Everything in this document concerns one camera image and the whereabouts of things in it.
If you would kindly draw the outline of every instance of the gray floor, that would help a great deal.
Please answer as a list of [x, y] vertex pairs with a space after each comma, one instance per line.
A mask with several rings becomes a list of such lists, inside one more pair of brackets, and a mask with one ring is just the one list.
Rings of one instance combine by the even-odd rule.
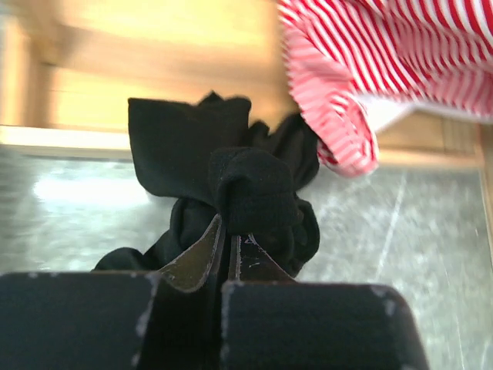
[[[476, 172], [327, 170], [300, 194], [320, 223], [302, 281], [378, 281], [410, 302], [435, 370], [493, 370], [493, 273]], [[173, 199], [132, 164], [42, 159], [0, 147], [0, 271], [85, 271], [106, 252], [145, 250]]]

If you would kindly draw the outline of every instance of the black garment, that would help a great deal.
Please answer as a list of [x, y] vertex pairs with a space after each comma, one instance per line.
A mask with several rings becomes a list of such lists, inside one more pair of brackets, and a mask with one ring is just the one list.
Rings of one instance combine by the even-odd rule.
[[248, 127], [251, 102], [210, 93], [197, 106], [129, 99], [129, 136], [137, 179], [158, 197], [186, 197], [214, 205], [207, 166], [216, 149], [253, 146], [265, 149], [290, 168], [294, 190], [317, 174], [317, 135], [299, 114], [279, 129], [257, 122]]
[[[217, 211], [228, 230], [254, 234], [260, 246], [295, 276], [317, 252], [320, 234], [311, 205], [293, 192], [286, 164], [264, 150], [217, 150], [209, 173], [213, 197], [220, 204]], [[96, 270], [157, 270], [199, 240], [215, 214], [208, 204], [179, 199], [169, 230], [144, 255], [121, 248], [107, 254]]]

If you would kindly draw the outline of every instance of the black fabric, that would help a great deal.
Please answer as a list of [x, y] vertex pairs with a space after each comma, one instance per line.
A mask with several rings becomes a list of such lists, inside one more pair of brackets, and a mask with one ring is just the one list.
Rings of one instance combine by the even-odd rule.
[[96, 270], [157, 270], [219, 213], [230, 234], [254, 234], [288, 274], [298, 274], [320, 242], [311, 205], [295, 194], [317, 174], [317, 136], [299, 114], [271, 135], [260, 121], [248, 128], [250, 107], [246, 98], [214, 92], [196, 106], [129, 99], [137, 179], [153, 195], [179, 199], [169, 230], [145, 254], [120, 248]]

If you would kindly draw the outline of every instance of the striped fabric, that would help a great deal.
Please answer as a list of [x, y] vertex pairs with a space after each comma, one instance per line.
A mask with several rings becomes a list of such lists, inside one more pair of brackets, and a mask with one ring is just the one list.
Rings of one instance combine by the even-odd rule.
[[358, 93], [493, 116], [493, 0], [279, 0], [290, 93], [320, 161], [377, 167]]

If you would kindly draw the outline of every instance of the concrete floor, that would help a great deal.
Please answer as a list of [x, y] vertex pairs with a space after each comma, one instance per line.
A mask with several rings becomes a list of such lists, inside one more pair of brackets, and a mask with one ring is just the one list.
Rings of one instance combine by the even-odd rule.
[[[476, 171], [328, 170], [300, 196], [321, 231], [301, 281], [381, 282], [413, 308], [435, 370], [493, 369], [493, 272]], [[132, 164], [43, 159], [0, 147], [0, 272], [87, 271], [117, 247], [144, 251], [174, 199], [148, 197]]]

